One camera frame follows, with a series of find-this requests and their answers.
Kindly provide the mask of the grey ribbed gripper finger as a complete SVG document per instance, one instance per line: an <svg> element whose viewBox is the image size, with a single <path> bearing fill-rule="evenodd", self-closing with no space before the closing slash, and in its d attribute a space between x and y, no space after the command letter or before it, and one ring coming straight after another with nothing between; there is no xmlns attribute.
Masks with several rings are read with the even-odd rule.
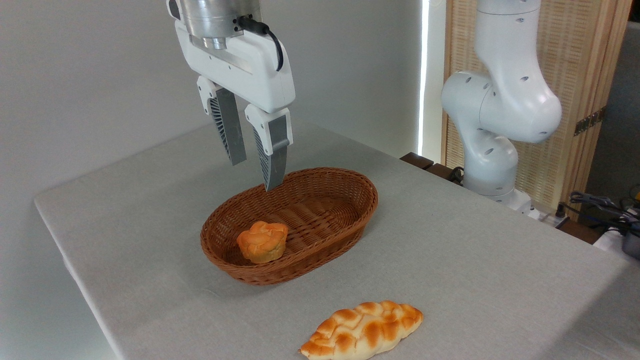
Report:
<svg viewBox="0 0 640 360"><path fill-rule="evenodd" d="M235 95L203 75L197 85L204 112L214 121L231 164L244 162L247 155Z"/></svg>
<svg viewBox="0 0 640 360"><path fill-rule="evenodd" d="M253 127L263 183L269 192L280 186L285 176L287 148L293 143L290 110L269 113L249 104L244 112Z"/></svg>

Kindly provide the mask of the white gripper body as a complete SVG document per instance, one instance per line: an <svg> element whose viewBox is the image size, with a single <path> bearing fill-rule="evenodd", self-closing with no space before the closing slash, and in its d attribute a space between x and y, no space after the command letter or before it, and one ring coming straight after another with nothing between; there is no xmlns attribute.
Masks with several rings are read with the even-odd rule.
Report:
<svg viewBox="0 0 640 360"><path fill-rule="evenodd" d="M226 49L205 50L192 40L185 25L176 20L174 29L189 67L211 82L228 89L267 113L288 107L296 97L290 60L281 48L283 65L268 36L245 32L226 39Z"/></svg>

